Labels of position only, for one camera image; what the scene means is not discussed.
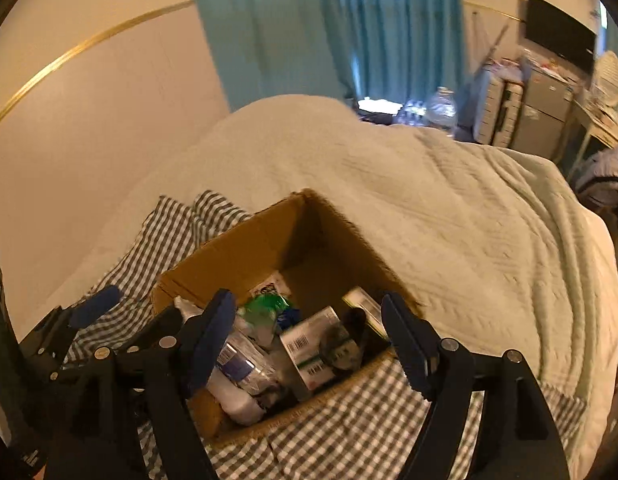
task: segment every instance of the bed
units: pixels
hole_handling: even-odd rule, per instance
[[[138,184],[38,317],[83,296],[160,195],[191,203],[213,189],[256,212],[304,187],[358,225],[441,336],[487,354],[520,349],[542,383],[580,406],[563,444],[572,478],[584,478],[614,393],[618,273],[603,222],[534,156],[360,123],[326,98],[262,100]]]

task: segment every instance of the flat screen tv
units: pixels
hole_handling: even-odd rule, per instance
[[[593,70],[596,34],[545,0],[528,0],[525,37],[586,73]]]

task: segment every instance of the cardboard box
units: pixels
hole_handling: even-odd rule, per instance
[[[249,291],[276,270],[289,286],[303,319],[326,306],[332,306],[342,318],[350,309],[343,297],[355,286],[361,286],[376,301],[384,291],[394,290],[418,314],[414,298],[356,227],[310,189],[292,194],[209,240],[161,275],[152,294],[153,307],[156,313],[161,312],[176,296],[204,307],[219,288],[231,290],[238,304],[243,304],[251,297]],[[362,368],[342,382],[324,391],[318,389],[311,399],[280,413],[267,413],[262,422],[249,428],[225,417],[211,431],[213,438],[209,434],[204,437],[213,446],[222,447],[262,436],[365,380],[389,358],[393,354],[387,342],[377,337],[365,352]],[[192,412],[198,428],[204,426],[200,419],[217,416],[217,403],[198,402],[196,406]]]

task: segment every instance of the large plastic bottle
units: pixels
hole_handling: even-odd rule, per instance
[[[445,131],[449,136],[454,134],[457,125],[457,108],[454,92],[441,86],[427,101],[425,113],[427,126]]]
[[[220,402],[223,411],[231,420],[238,424],[250,426],[265,414],[265,410],[260,407],[256,399],[233,384],[218,368],[214,367],[211,372],[207,390]]]

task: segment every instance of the checkered cloth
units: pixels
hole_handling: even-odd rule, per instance
[[[89,295],[117,285],[122,301],[76,335],[67,364],[88,358],[99,346],[117,348],[152,316],[150,293],[158,276],[199,245],[249,218],[225,197],[205,191],[193,205],[161,197],[132,249]],[[582,422],[585,403],[540,385],[563,446]],[[473,394],[465,431],[449,478],[465,478],[480,424],[483,394]],[[400,362],[386,361],[373,376],[332,397],[300,419],[241,446],[207,446],[221,479],[395,478],[415,443],[429,402],[407,383]],[[138,428],[151,479],[166,478],[150,424]]]

